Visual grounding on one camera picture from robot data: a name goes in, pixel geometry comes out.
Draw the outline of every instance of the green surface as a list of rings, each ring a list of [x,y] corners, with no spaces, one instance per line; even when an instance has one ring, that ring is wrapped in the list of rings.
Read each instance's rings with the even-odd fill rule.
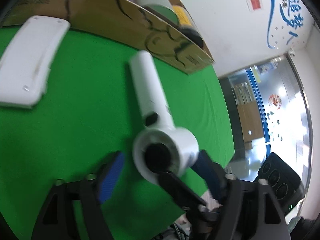
[[[0,30],[0,55],[17,30]],[[135,52],[102,37],[69,31],[38,105],[32,110],[0,108],[0,210],[20,240],[31,238],[55,179],[82,179],[116,150],[126,153],[126,162],[112,199],[102,207],[116,240],[148,240],[182,213],[133,164],[132,142],[143,129],[127,65]],[[200,148],[225,166],[234,147],[213,68],[188,76],[158,59],[155,63],[175,124],[189,129]],[[191,169],[182,179],[199,195],[206,190]]]

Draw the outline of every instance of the black speaker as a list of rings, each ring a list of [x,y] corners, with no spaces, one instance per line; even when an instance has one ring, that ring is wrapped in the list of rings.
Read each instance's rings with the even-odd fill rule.
[[[275,153],[271,153],[260,167],[254,181],[258,179],[269,182],[285,216],[305,195],[299,175]]]

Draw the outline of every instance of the blue curved stripe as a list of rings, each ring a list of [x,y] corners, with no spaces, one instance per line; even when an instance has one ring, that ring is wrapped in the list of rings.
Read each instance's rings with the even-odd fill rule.
[[[275,46],[271,46],[270,43],[269,43],[270,25],[271,25],[271,22],[272,22],[274,10],[275,10],[275,0],[271,0],[270,18],[269,18],[268,32],[267,32],[267,43],[268,43],[268,47],[270,49],[275,49],[276,48]]]

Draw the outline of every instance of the blue stripe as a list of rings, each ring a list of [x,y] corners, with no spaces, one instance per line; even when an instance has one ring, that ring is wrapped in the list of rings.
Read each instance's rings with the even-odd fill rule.
[[[250,80],[251,86],[253,88],[253,93],[254,93],[256,100],[257,100],[257,103],[258,103],[258,109],[259,109],[261,123],[262,123],[262,127],[263,127],[264,141],[267,143],[267,142],[270,142],[270,135],[269,135],[269,128],[268,128],[267,121],[265,121],[265,122],[263,121],[263,120],[267,120],[267,117],[266,117],[266,112],[265,112],[264,105],[262,102],[262,97],[261,97],[258,85],[256,83],[256,80],[254,79],[252,71],[250,69],[248,69],[246,71],[247,71],[247,75]],[[262,102],[263,110],[260,109],[259,102]],[[271,146],[270,145],[266,145],[266,153],[267,153],[267,157],[268,157],[271,153]]]
[[[271,46],[270,43],[269,43],[270,26],[271,26],[274,10],[275,10],[275,0],[271,0],[271,9],[270,9],[270,17],[269,17],[268,32],[267,32],[267,43],[268,43],[268,47],[270,49],[275,49],[276,48],[275,46]]]

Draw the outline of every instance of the white rectangular object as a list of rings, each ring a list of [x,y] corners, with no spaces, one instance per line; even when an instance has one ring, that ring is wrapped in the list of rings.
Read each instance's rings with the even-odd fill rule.
[[[0,60],[0,105],[31,108],[46,92],[51,62],[70,28],[66,20],[30,17]]]

